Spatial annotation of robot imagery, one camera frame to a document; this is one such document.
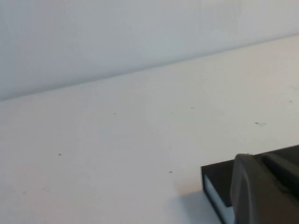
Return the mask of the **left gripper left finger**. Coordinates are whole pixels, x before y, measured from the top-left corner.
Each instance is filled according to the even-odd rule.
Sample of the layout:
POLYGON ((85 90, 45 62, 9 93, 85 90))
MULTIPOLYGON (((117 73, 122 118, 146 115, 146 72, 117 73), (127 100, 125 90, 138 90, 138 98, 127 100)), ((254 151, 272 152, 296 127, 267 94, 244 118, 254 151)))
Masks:
POLYGON ((297 224, 299 199, 278 182, 262 158, 235 157, 230 197, 236 223, 297 224))

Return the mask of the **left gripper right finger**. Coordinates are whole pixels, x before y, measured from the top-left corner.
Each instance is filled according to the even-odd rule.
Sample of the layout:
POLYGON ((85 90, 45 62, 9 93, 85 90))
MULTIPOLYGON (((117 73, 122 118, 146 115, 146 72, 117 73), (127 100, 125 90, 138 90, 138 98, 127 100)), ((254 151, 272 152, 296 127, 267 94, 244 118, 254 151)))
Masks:
POLYGON ((299 198, 299 166, 279 155, 266 154, 263 163, 278 182, 296 199, 299 198))

